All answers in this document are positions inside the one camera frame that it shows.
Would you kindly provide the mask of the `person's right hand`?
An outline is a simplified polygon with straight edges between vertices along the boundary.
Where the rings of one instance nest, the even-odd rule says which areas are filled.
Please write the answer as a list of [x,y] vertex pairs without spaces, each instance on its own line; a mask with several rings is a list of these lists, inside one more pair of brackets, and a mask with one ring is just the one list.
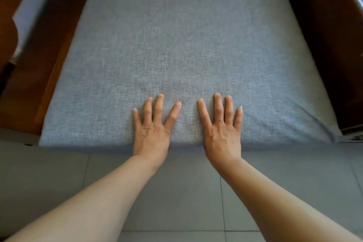
[[235,160],[241,159],[241,132],[233,127],[236,110],[233,98],[223,100],[224,123],[212,123],[203,99],[198,100],[198,110],[204,133],[205,154],[217,172],[225,171]]

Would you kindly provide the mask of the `person's left hand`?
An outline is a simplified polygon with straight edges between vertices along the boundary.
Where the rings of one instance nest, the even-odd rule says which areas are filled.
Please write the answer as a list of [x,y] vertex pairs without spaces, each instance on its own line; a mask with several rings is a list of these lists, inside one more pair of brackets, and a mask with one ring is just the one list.
[[158,169],[165,161],[170,146],[170,138],[179,117],[182,103],[176,102],[165,123],[153,123],[153,98],[149,97],[143,107],[143,131],[135,132],[134,156],[145,158],[153,168]]

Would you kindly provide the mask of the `grey fabric seat cushion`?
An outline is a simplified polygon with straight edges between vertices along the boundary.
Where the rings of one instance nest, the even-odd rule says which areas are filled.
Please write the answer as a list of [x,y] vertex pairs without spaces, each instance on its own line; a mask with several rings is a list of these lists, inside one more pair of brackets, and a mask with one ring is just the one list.
[[242,106],[248,147],[336,143],[331,102],[289,0],[87,0],[39,146],[130,153],[132,110],[182,103],[172,153],[203,151],[197,101]]

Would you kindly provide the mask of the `person's left forearm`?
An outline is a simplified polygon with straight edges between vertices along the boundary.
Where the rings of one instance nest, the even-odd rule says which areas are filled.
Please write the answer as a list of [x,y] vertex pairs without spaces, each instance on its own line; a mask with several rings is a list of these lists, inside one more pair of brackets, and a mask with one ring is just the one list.
[[136,198],[165,159],[130,157],[5,242],[116,242]]

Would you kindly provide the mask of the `person's right forearm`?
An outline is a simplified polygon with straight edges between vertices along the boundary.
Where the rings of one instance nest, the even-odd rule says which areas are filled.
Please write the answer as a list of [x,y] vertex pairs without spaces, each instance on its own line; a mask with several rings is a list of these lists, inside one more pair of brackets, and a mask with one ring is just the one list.
[[209,159],[266,242],[363,242],[240,158]]

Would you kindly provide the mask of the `pale blue fabric cushion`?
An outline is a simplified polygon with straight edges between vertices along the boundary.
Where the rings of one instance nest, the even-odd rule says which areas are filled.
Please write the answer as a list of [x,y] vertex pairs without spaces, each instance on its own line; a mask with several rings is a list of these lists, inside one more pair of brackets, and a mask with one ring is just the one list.
[[47,0],[22,0],[20,6],[17,8],[12,18],[18,34],[17,47],[10,60],[13,64],[16,64],[25,48],[25,44],[30,38],[30,33],[34,28],[40,13],[45,7],[46,1]]

